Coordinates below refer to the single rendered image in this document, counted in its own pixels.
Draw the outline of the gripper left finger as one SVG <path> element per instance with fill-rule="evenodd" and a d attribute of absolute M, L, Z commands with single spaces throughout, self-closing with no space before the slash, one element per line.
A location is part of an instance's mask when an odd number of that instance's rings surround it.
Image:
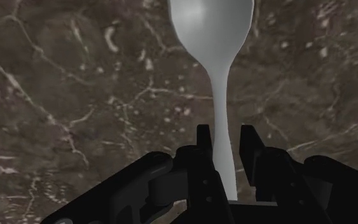
<path fill-rule="evenodd" d="M 196 128 L 195 145 L 147 153 L 40 224 L 151 224 L 180 200 L 187 208 L 171 224 L 235 224 L 208 125 Z"/>

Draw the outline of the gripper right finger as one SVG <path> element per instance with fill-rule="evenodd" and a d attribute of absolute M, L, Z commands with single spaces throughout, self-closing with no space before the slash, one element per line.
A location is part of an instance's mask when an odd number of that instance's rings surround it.
<path fill-rule="evenodd" d="M 358 170 L 327 156 L 295 161 L 267 147 L 252 125 L 242 125 L 240 159 L 270 224 L 358 224 Z"/>

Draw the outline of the white spoon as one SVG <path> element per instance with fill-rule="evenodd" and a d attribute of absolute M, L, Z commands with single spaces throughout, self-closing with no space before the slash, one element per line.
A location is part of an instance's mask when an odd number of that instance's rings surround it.
<path fill-rule="evenodd" d="M 227 114 L 228 76 L 251 28 L 254 0 L 167 1 L 178 40 L 208 74 L 214 103 L 213 163 L 228 200 L 237 200 Z"/>

